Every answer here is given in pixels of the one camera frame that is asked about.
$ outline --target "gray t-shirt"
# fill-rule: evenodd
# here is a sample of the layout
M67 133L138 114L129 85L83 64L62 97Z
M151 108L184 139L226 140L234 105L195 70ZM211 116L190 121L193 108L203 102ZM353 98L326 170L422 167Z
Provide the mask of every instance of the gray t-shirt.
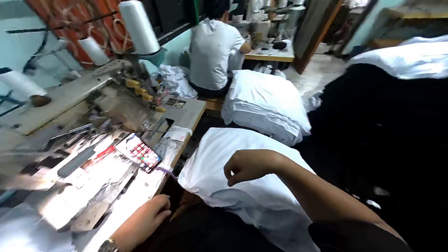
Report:
M200 22L191 36L190 80L202 88L219 90L227 84L228 58L245 40L233 26L218 20Z

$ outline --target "smartphone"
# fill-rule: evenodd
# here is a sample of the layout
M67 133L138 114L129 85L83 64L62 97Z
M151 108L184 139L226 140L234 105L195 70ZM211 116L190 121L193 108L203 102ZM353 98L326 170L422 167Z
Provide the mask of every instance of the smartphone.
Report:
M162 159L139 136L131 133L115 145L115 149L121 152L138 166L150 173Z

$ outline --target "gold watch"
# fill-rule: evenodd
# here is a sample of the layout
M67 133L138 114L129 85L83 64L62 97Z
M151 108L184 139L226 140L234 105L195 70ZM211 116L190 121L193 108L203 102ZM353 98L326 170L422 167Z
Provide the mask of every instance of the gold watch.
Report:
M98 252L120 252L113 239L107 239L101 244Z

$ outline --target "black cable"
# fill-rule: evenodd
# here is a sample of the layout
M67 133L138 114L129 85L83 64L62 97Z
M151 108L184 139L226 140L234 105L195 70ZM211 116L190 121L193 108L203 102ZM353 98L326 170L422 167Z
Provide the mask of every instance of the black cable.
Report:
M35 70L36 68L33 66L33 60L37 57L36 54L39 54L43 51L43 49L45 48L45 45L47 44L47 40L48 40L48 34L49 31L45 32L45 35L43 36L43 40L42 43L40 44L39 48L37 49L37 51L33 54L33 56L31 56L31 58L25 63L25 65L23 66L23 70L22 72L25 73L28 69L31 70Z
M105 14L103 16L100 16L100 17L95 17L93 19L89 19L87 21L83 21L82 23L83 24L88 24L88 23L91 23L91 22L95 22L95 21L101 20L101 19L106 18L106 17L113 16L113 15L115 15L117 13L118 13L118 11L114 11L114 12L107 13L107 14ZM15 33L37 32L37 31L48 31L48 30L61 30L61 29L65 29L65 28L71 29L70 25L68 25L68 26L58 26L58 27L55 27L53 29L51 29L50 27L45 27L45 28L34 28L34 29L6 30L5 32L8 33L8 34L15 34Z

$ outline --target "tiled floor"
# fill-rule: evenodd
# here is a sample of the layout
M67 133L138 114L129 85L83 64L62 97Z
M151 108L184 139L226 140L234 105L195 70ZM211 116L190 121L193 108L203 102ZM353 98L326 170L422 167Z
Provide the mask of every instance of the tiled floor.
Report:
M302 74L297 73L292 65L283 70L286 79L304 95L305 98L341 76L345 71L345 63L331 55L314 54Z

